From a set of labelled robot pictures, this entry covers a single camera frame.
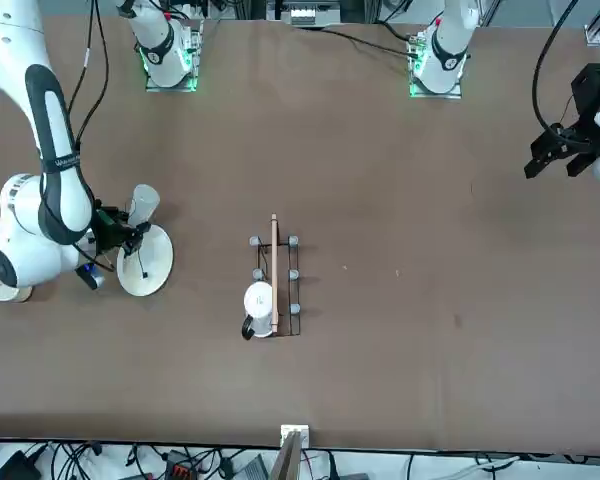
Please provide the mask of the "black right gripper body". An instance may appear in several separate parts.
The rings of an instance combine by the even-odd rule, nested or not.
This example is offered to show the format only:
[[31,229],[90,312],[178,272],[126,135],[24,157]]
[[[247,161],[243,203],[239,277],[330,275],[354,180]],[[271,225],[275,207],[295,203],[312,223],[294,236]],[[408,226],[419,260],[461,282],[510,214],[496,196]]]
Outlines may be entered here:
[[98,250],[122,248],[130,238],[127,225],[129,213],[115,206],[106,206],[100,199],[94,201],[91,229],[95,235]]

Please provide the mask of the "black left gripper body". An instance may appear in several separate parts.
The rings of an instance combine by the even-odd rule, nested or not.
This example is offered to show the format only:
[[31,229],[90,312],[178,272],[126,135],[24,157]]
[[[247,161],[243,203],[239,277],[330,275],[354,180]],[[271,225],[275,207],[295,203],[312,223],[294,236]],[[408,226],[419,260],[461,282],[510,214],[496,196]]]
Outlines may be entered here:
[[600,63],[588,63],[571,82],[577,128],[600,127]]

